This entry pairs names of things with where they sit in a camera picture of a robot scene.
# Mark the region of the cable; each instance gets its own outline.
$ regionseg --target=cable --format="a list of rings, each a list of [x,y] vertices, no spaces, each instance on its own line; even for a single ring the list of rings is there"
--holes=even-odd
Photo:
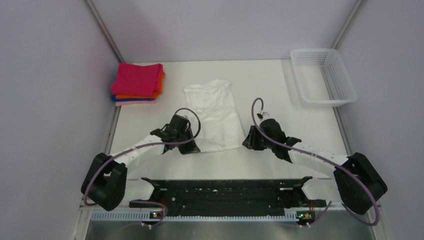
[[[200,130],[201,130],[201,122],[200,122],[199,116],[193,110],[191,110],[189,108],[186,108],[186,107],[182,107],[182,108],[178,109],[174,114],[177,114],[181,110],[187,110],[187,111],[191,112],[196,117],[196,119],[197,119],[198,129],[197,129],[196,134],[192,138],[190,138],[188,140],[185,140],[185,141],[179,141],[179,142],[150,142],[150,143],[146,143],[146,144],[142,144],[142,145],[136,146],[134,148],[130,148],[128,150],[125,150],[123,152],[120,152],[120,153],[116,154],[115,156],[112,156],[106,162],[104,162],[104,164],[95,172],[94,176],[91,178],[90,182],[88,183],[87,188],[85,189],[85,192],[84,192],[84,197],[83,197],[84,204],[86,206],[95,206],[95,205],[97,205],[96,203],[88,203],[87,202],[87,198],[88,198],[90,189],[92,188],[95,179],[99,176],[99,174],[103,171],[103,169],[109,163],[111,163],[113,160],[115,160],[115,159],[117,159],[117,158],[119,158],[119,157],[121,157],[121,156],[123,156],[125,154],[131,153],[135,149],[141,149],[141,148],[144,148],[144,147],[155,146],[155,145],[182,145],[182,144],[186,144],[186,143],[189,143],[189,142],[193,141],[199,135]]]
[[[343,207],[346,209],[346,211],[350,214],[350,215],[352,215],[352,217],[354,217],[356,220],[358,220],[359,222],[361,222],[362,224],[364,224],[364,225],[367,225],[367,226],[370,226],[370,227],[372,227],[372,226],[376,226],[378,223],[379,223],[379,221],[380,221],[380,211],[379,211],[379,208],[378,208],[378,206],[377,206],[377,203],[376,203],[376,200],[374,199],[374,196],[373,196],[373,194],[370,192],[370,190],[368,190],[368,188],[355,176],[355,175],[353,175],[350,171],[348,171],[346,168],[344,168],[344,167],[342,167],[341,165],[338,165],[338,164],[336,164],[336,163],[334,163],[334,162],[332,162],[332,161],[330,161],[329,159],[327,159],[327,158],[325,158],[325,157],[323,157],[323,156],[321,156],[321,155],[318,155],[318,154],[316,154],[316,153],[313,153],[313,152],[309,152],[309,151],[305,151],[305,150],[302,150],[302,149],[299,149],[299,148],[296,148],[296,147],[292,147],[292,146],[289,146],[289,145],[286,145],[286,144],[283,144],[283,143],[281,143],[281,142],[278,142],[278,141],[275,141],[274,139],[272,139],[272,138],[270,138],[269,136],[267,136],[262,130],[261,130],[261,128],[258,126],[258,124],[256,123],[256,120],[255,120],[255,111],[254,111],[254,108],[255,108],[255,104],[256,104],[256,102],[257,101],[260,101],[261,102],[261,107],[260,107],[260,110],[262,111],[262,110],[264,110],[264,100],[262,99],[262,98],[260,98],[260,97],[258,97],[258,98],[256,98],[254,101],[253,101],[253,103],[252,103],[252,107],[251,107],[251,117],[252,117],[252,120],[253,120],[253,123],[254,123],[254,126],[256,127],[256,129],[260,132],[260,134],[264,137],[264,138],[266,138],[268,141],[270,141],[271,143],[273,143],[273,144],[276,144],[276,145],[278,145],[278,146],[281,146],[281,147],[284,147],[284,148],[287,148],[287,149],[290,149],[290,150],[294,150],[294,151],[297,151],[297,152],[299,152],[299,153],[302,153],[302,154],[306,154],[306,155],[309,155],[309,156],[313,156],[313,157],[315,157],[315,158],[317,158],[317,159],[321,159],[322,161],[324,161],[324,162],[326,162],[326,163],[328,163],[328,164],[330,164],[330,165],[332,165],[332,166],[334,166],[334,167],[336,167],[337,169],[340,169],[342,172],[344,172],[345,174],[347,174],[349,177],[351,177],[357,184],[359,184],[359,186],[365,191],[365,193],[368,195],[368,197],[369,197],[369,199],[371,200],[371,202],[372,202],[372,206],[374,207],[374,210],[375,210],[375,220],[374,220],[374,222],[366,222],[366,221],[364,221],[364,220],[362,220],[362,219],[360,219],[357,215],[355,215],[346,205],[344,205],[344,204],[342,204],[343,205]],[[316,223],[320,218],[321,218],[321,216],[328,210],[328,207],[330,206],[330,203],[327,205],[327,207],[325,208],[325,210],[319,215],[319,217],[317,218],[317,220],[315,220],[315,222],[314,223]]]

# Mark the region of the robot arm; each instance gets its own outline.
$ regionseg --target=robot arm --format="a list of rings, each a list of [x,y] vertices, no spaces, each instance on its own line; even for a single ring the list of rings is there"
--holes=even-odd
[[[264,138],[254,125],[250,127],[243,146],[256,151],[271,149],[279,159],[306,166],[328,176],[328,178],[309,177],[303,183],[301,190],[309,200],[343,203],[353,212],[361,215],[365,214],[373,205],[357,182],[340,169],[317,158],[317,155],[331,160],[354,174],[368,188],[376,201],[387,192],[385,182],[363,154],[356,152],[352,156],[347,156],[323,151],[303,143],[298,138],[286,136],[278,122],[267,112],[257,116],[261,120],[259,127],[268,137],[292,149],[277,145]]]
[[[375,200],[380,199],[380,197],[387,192],[386,184],[363,154],[355,153],[352,156],[336,155],[331,152],[320,150],[303,143],[298,138],[286,136],[281,130],[280,125],[275,121],[275,119],[271,118],[268,113],[264,112],[262,114],[258,114],[258,116],[259,119],[261,119],[261,123],[259,125],[261,131],[263,131],[264,134],[272,140],[282,143],[288,146],[288,148],[266,139],[258,131],[256,126],[251,126],[247,139],[243,142],[243,146],[256,151],[270,149],[279,159],[292,164],[299,164],[312,168],[328,176],[328,178],[313,178],[306,176],[299,179],[298,183],[293,185],[293,191],[289,194],[280,195],[280,192],[278,192],[278,189],[280,188],[279,186],[277,191],[273,190],[269,195],[258,193],[258,198],[260,197],[262,201],[267,202],[267,204],[263,204],[266,206],[263,211],[266,213],[265,215],[269,214],[267,211],[276,211],[271,212],[271,214],[277,214],[278,211],[284,212],[284,208],[295,207],[295,205],[292,204],[292,200],[298,200],[305,197],[308,201],[328,200],[343,203],[353,212],[361,215],[365,214],[365,212],[370,209],[373,204],[363,188],[351,176],[347,175],[338,168],[335,168],[333,165],[319,159],[316,157],[317,155],[331,160],[354,174],[371,192]],[[178,204],[181,202],[169,200],[170,198],[172,199],[175,197],[172,194],[177,194],[176,192],[179,191],[178,187],[176,189],[172,188],[180,185],[187,185],[187,188],[190,188],[191,185],[194,186],[197,184],[196,181],[181,181],[181,183],[178,183],[175,186],[165,187],[164,185],[166,182],[161,182],[161,185],[159,185],[157,181],[139,179],[137,181],[130,181],[131,184],[136,184],[137,187],[128,187],[131,184],[128,182],[127,185],[127,173],[137,169],[147,159],[164,154],[173,148],[178,148],[180,153],[183,155],[199,153],[200,150],[196,143],[194,141],[188,141],[191,139],[193,139],[193,134],[189,120],[185,117],[174,115],[169,124],[166,124],[161,129],[153,130],[142,141],[136,144],[136,146],[144,145],[144,147],[129,147],[124,149],[123,151],[114,154],[115,157],[112,161],[110,161],[112,158],[111,156],[104,153],[98,154],[94,158],[85,177],[81,186],[81,192],[85,194],[89,187],[89,183],[92,179],[94,179],[94,181],[92,181],[92,186],[88,190],[87,196],[107,211],[111,211],[116,208],[122,200],[147,200],[152,196],[153,200],[156,201],[158,201],[158,199],[164,199],[164,204],[169,208],[173,208],[173,205],[175,205],[174,214],[180,214],[179,211],[181,209],[178,208]],[[213,190],[214,188],[220,187],[220,182],[225,182],[225,180],[208,181],[207,184],[211,184],[210,188]],[[246,191],[265,191],[267,188],[263,188],[262,186],[260,188],[252,187],[252,189],[250,189],[249,186],[246,186],[240,189],[247,189]],[[194,195],[190,195],[191,192],[187,193],[186,190],[180,192],[178,193],[179,198],[181,199],[183,195],[186,195],[184,198],[187,202],[192,201],[197,204],[198,197],[193,196],[205,194],[207,195],[206,197],[208,197],[208,202],[204,207],[208,211],[214,204],[217,204],[217,206],[219,204],[223,204],[223,197],[221,195],[218,196],[219,198],[214,198],[216,196],[216,192],[209,193],[205,190],[197,192],[198,190],[196,187],[194,187],[194,191],[196,191],[196,194]],[[226,191],[229,193],[225,195],[226,199],[224,200],[229,203],[243,203],[246,200],[241,199],[240,197],[242,196],[238,193],[234,195],[237,196],[237,198],[232,197],[233,190],[229,190],[225,187],[219,189],[219,191]],[[220,208],[214,208],[213,211],[211,210],[211,213],[216,213],[218,209]],[[246,214],[245,209],[240,211],[240,213]]]
[[[134,145],[134,147],[129,147],[121,152],[113,154],[113,156],[120,156],[108,163],[95,178],[89,189],[88,197],[107,211],[116,208],[123,199],[133,200],[148,198],[153,191],[153,186],[142,179],[138,180],[138,184],[145,184],[146,187],[131,188],[129,191],[126,191],[127,174],[137,169],[146,160],[164,154],[174,148],[178,148],[179,152],[183,155],[199,153],[200,150],[194,140],[184,144],[178,144],[192,138],[193,133],[189,120],[175,114],[169,124],[166,124],[161,129],[158,128],[153,130],[143,140]],[[136,146],[141,145],[147,146],[136,148]],[[89,182],[93,179],[95,173],[111,157],[112,156],[104,153],[99,153],[95,156],[81,186],[82,194],[86,192]]]

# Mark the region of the orange folded cloth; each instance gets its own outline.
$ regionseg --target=orange folded cloth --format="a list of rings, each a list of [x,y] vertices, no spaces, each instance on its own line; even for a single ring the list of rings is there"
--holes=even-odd
[[[140,95],[123,95],[123,94],[117,94],[117,99],[156,99],[158,98],[159,94],[161,94],[164,90],[164,78],[166,74],[162,72],[162,75],[160,75],[159,81],[157,81],[157,89],[153,92],[153,95],[151,96],[140,96]]]

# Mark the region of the blue folded cloth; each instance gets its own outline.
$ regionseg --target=blue folded cloth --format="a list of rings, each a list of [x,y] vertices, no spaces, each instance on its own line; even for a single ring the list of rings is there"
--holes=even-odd
[[[117,98],[116,95],[111,95],[110,99],[112,99],[112,101],[114,102],[129,102],[129,101],[153,101],[155,100],[154,98],[123,98],[123,99],[119,99]]]

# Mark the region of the white wall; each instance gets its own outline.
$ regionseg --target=white wall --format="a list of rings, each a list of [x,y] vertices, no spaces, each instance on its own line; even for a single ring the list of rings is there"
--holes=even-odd
[[[397,239],[422,239],[424,1],[370,0],[341,45],[357,102],[342,107],[358,152],[388,186]]]
[[[117,66],[82,0],[0,1],[1,239],[69,239]]]
[[[356,0],[93,0],[127,63],[289,59],[329,48]]]

